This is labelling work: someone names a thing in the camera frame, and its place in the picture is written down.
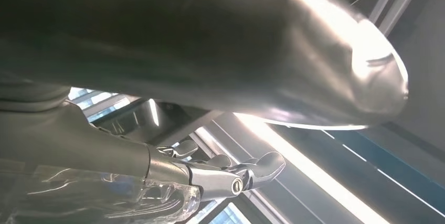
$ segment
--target metal beam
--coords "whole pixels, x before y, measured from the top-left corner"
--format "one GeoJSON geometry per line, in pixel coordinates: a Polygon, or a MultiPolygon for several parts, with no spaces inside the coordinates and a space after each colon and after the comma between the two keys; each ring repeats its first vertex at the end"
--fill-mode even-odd
{"type": "Polygon", "coordinates": [[[119,101],[121,101],[124,98],[125,98],[124,94],[114,95],[112,97],[109,97],[109,98],[97,103],[97,104],[89,106],[88,108],[83,110],[83,113],[85,114],[86,117],[92,116],[96,113],[101,112],[102,110],[105,110],[105,109],[115,105],[116,103],[118,103],[119,101]]]}
{"type": "Polygon", "coordinates": [[[75,104],[79,104],[79,103],[81,103],[81,102],[83,102],[83,101],[85,101],[87,99],[93,98],[96,95],[101,94],[101,93],[103,93],[103,91],[94,90],[94,91],[92,91],[90,93],[87,93],[87,94],[84,94],[84,95],[82,95],[80,97],[74,98],[71,101],[73,103],[75,103],[75,104]]]}
{"type": "Polygon", "coordinates": [[[395,24],[402,16],[402,13],[405,11],[406,7],[411,0],[395,0],[392,7],[389,9],[388,14],[386,14],[385,18],[382,20],[382,23],[379,26],[380,31],[388,36],[389,33],[394,28],[395,24]]]}

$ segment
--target metal screw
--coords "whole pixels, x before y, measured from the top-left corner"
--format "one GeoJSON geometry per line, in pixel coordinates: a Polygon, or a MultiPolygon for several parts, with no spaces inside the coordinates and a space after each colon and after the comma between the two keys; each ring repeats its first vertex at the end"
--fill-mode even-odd
{"type": "Polygon", "coordinates": [[[242,180],[240,178],[235,178],[232,182],[232,193],[234,195],[240,194],[242,191],[242,180]]]}

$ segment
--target gray wall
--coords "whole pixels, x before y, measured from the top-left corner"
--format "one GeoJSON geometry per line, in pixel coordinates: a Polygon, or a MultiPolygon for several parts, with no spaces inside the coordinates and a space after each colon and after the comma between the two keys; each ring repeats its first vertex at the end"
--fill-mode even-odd
{"type": "Polygon", "coordinates": [[[445,0],[412,0],[389,40],[409,73],[408,104],[395,123],[445,150],[445,0]]]}

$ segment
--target polished metal surface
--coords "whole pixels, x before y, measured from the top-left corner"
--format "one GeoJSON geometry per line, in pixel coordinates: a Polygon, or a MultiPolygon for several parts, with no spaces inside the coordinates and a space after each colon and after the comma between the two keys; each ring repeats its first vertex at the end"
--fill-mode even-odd
{"type": "Polygon", "coordinates": [[[177,147],[160,146],[157,147],[157,149],[166,156],[182,159],[192,155],[195,151],[197,151],[198,145],[193,140],[185,140],[177,147]]]}
{"type": "Polygon", "coordinates": [[[242,164],[227,169],[227,171],[235,173],[242,178],[243,191],[270,183],[286,166],[284,157],[278,152],[270,152],[260,159],[255,159],[251,158],[242,164]]]}
{"type": "Polygon", "coordinates": [[[345,0],[0,4],[0,69],[29,79],[310,129],[390,120],[408,95],[400,57],[345,0]]]}

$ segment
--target metal arm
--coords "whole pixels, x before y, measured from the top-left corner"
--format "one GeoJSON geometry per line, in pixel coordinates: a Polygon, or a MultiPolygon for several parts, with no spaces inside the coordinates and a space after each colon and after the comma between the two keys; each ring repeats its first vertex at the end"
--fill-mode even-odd
{"type": "MultiPolygon", "coordinates": [[[[196,145],[193,141],[185,141],[176,149],[173,147],[158,147],[165,156],[172,157],[178,150],[191,150],[196,145]]],[[[251,158],[244,163],[230,166],[230,159],[225,155],[218,155],[211,160],[195,162],[172,162],[167,169],[185,166],[188,169],[190,185],[197,186],[201,191],[201,201],[218,198],[236,197],[242,191],[258,188],[276,178],[285,167],[283,156],[277,152],[270,152],[262,158],[251,158]]],[[[174,174],[165,170],[164,174],[174,174]]]]}

